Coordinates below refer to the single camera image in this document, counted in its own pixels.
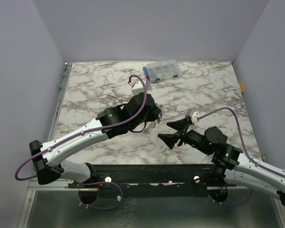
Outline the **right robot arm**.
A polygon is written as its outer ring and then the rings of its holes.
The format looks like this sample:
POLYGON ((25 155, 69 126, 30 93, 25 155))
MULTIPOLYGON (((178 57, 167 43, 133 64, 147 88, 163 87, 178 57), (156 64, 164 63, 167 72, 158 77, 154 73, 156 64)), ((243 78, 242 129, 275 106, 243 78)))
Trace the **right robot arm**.
POLYGON ((285 206, 285 170, 250 157, 242 149, 227 143, 227 136, 217 127, 205 130, 204 134, 190 129, 192 122, 186 118, 167 125, 176 130, 173 134, 158 134, 170 148, 188 144, 199 152, 211 156, 216 170, 209 173, 212 185, 223 182, 264 191, 281 201, 285 206))

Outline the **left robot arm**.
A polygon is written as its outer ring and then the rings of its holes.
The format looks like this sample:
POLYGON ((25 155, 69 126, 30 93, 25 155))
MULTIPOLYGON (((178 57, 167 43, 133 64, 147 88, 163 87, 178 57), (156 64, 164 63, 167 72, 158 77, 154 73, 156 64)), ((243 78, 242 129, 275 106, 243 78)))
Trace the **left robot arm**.
POLYGON ((45 185, 66 179, 87 188, 93 186, 96 173, 92 165, 71 162, 68 157, 98 142, 133 133, 140 124, 154 122, 160 117, 161 110, 153 97, 139 93, 125 104, 106 108, 96 118, 63 137, 44 143, 32 141, 29 144, 31 154, 43 152, 33 159, 38 183, 45 185))

